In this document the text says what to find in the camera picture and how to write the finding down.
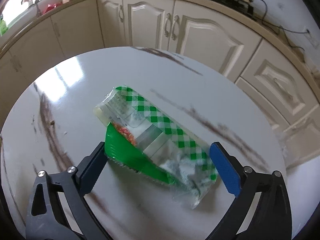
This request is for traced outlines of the cream kitchen cabinets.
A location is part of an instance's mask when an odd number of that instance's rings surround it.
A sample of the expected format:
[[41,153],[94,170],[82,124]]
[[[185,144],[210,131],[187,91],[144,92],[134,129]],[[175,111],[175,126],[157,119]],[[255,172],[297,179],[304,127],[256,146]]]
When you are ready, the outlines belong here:
[[284,35],[210,0],[73,0],[1,47],[1,121],[37,77],[88,51],[147,47],[187,56],[237,84],[283,133],[286,166],[319,156],[319,85]]

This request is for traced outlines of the green checkered clear wrapper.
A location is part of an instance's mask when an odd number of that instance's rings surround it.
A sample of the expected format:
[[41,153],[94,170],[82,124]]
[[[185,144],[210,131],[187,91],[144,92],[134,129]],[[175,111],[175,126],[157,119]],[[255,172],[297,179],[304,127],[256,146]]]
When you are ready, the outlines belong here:
[[168,185],[183,205],[197,207],[216,182],[208,148],[132,88],[115,87],[93,113],[106,127],[106,155]]

